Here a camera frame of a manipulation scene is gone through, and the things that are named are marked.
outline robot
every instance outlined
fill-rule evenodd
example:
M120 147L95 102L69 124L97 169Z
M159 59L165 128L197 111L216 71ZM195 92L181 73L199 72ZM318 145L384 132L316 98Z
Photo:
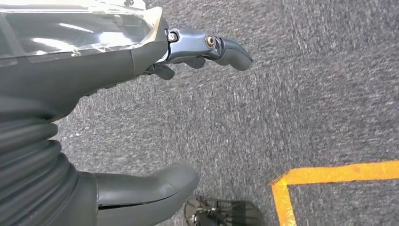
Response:
M238 43L169 28L161 8L93 0L0 0L0 225L152 226L180 209L200 179L185 164L148 177L79 172L53 122L79 99L169 64L247 70Z

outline bolt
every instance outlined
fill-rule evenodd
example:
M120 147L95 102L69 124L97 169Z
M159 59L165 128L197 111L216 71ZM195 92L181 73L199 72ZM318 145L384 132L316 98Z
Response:
M214 48L216 45L215 38L210 34L205 37L205 43L207 44L208 48Z
M168 34L168 41L169 42L174 42L177 41L177 34L174 32L171 32Z

